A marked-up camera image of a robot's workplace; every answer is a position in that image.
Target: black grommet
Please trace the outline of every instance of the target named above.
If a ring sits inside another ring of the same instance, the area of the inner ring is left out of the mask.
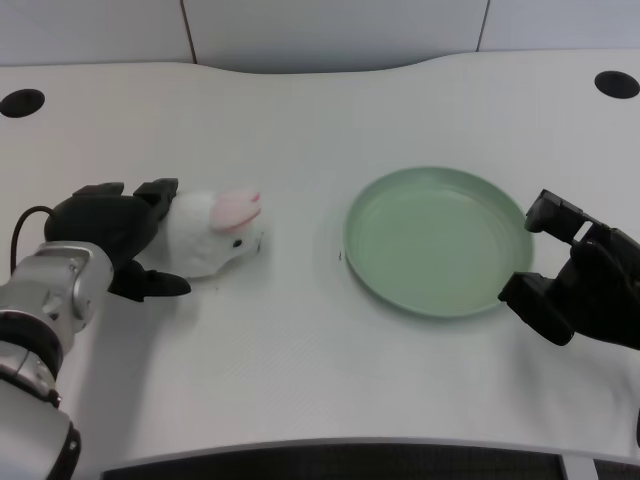
[[[0,102],[0,113],[9,118],[22,118],[36,113],[44,105],[44,93],[26,89],[10,93]]]
[[[595,83],[598,90],[613,98],[633,98],[640,93],[638,81],[622,72],[599,73]]]

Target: black cable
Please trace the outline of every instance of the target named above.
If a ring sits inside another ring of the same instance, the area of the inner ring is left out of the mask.
[[[53,210],[50,209],[49,207],[43,207],[43,206],[38,206],[38,207],[31,207],[30,209],[26,210],[22,215],[20,215],[20,218],[18,219],[18,223],[16,223],[16,226],[13,229],[13,235],[11,236],[11,257],[10,257],[10,265],[9,268],[11,269],[11,273],[13,274],[13,271],[16,269],[16,257],[18,255],[18,236],[20,235],[20,230],[22,229],[22,225],[24,225],[24,222],[27,220],[27,218],[29,218],[29,216],[32,213],[36,213],[36,212],[45,212],[48,213],[49,216],[53,216]]]

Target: white wall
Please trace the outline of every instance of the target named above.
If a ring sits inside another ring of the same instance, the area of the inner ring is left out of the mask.
[[[487,0],[186,0],[198,63],[264,73],[389,68],[475,51]]]
[[[179,0],[0,0],[0,65],[191,61]]]
[[[474,51],[487,0],[185,0],[200,63],[389,68]],[[480,50],[640,48],[640,0],[491,0]],[[0,0],[0,65],[190,62],[180,0]]]
[[[481,51],[640,48],[640,0],[491,0]]]

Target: plate rim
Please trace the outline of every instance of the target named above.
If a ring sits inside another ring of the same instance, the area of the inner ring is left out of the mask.
[[[354,215],[354,209],[355,209],[355,206],[358,203],[358,201],[367,193],[367,191],[369,189],[371,189],[373,186],[375,186],[379,182],[387,179],[388,177],[390,177],[392,175],[397,175],[397,174],[401,174],[401,173],[409,172],[409,171],[413,171],[413,170],[420,170],[420,171],[424,171],[424,170],[440,170],[440,171],[446,170],[446,171],[449,171],[449,172],[454,172],[456,174],[463,174],[463,175],[466,175],[466,176],[469,176],[469,177],[473,177],[476,180],[480,180],[481,182],[484,182],[484,183],[490,185],[491,187],[495,188],[498,192],[502,193],[502,195],[504,195],[509,200],[509,202],[511,202],[511,204],[522,214],[522,218],[523,218],[522,229],[527,233],[527,237],[530,240],[530,242],[529,242],[530,248],[528,249],[529,250],[528,251],[528,257],[529,258],[528,258],[528,261],[527,261],[527,265],[526,265],[525,268],[523,268],[523,270],[524,271],[530,271],[531,270],[531,266],[533,264],[533,259],[534,259],[534,254],[535,254],[535,248],[534,248],[534,245],[533,245],[533,234],[524,229],[524,219],[526,218],[526,214],[522,211],[522,209],[520,208],[520,205],[513,199],[513,197],[511,197],[511,195],[509,195],[503,189],[501,189],[500,187],[495,185],[493,182],[490,182],[490,181],[480,177],[479,175],[475,175],[473,173],[469,173],[469,172],[466,172],[464,170],[458,170],[456,168],[440,167],[440,166],[408,167],[408,168],[401,168],[399,170],[394,170],[394,171],[392,171],[390,173],[387,173],[386,175],[383,175],[383,176],[378,177],[375,180],[371,181],[370,183],[365,185],[360,190],[360,192],[358,192],[358,194],[355,196],[355,198],[351,202],[351,206],[349,207],[349,211],[347,212],[347,215],[346,215],[345,221],[344,221],[344,225],[343,225],[342,241],[343,241],[344,249],[345,249],[345,257],[347,259],[347,263],[348,263],[349,267],[353,270],[353,272],[356,274],[358,280],[360,282],[362,282],[362,284],[367,288],[367,290],[369,292],[373,293],[375,296],[379,297],[380,299],[384,300],[385,302],[387,302],[387,303],[389,303],[391,305],[394,305],[397,308],[400,308],[401,310],[404,310],[406,312],[410,312],[410,313],[413,313],[413,314],[416,314],[416,315],[419,315],[419,316],[431,317],[431,318],[443,318],[443,319],[462,318],[462,317],[468,317],[468,316],[471,316],[471,315],[476,315],[476,314],[485,312],[487,310],[490,310],[492,308],[495,308],[500,303],[502,303],[500,300],[498,300],[497,296],[496,296],[494,302],[489,303],[487,305],[483,305],[482,307],[479,307],[479,308],[474,309],[474,310],[470,310],[470,311],[465,312],[465,313],[429,312],[429,311],[426,311],[424,309],[418,309],[418,308],[411,307],[409,305],[405,305],[402,302],[398,302],[398,301],[388,297],[387,295],[378,292],[375,288],[373,288],[369,284],[369,282],[367,282],[366,276],[362,275],[362,272],[360,272],[358,270],[358,267],[356,266],[356,262],[354,262],[352,260],[353,255],[352,255],[352,252],[351,252],[350,243],[348,241],[348,238],[349,238],[349,225],[353,223],[353,222],[351,222],[351,218]]]

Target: floor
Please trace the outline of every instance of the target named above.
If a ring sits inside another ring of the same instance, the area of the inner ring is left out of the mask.
[[[599,480],[640,467],[596,461]],[[557,455],[434,445],[316,445],[220,453],[106,472],[103,480],[564,480]]]

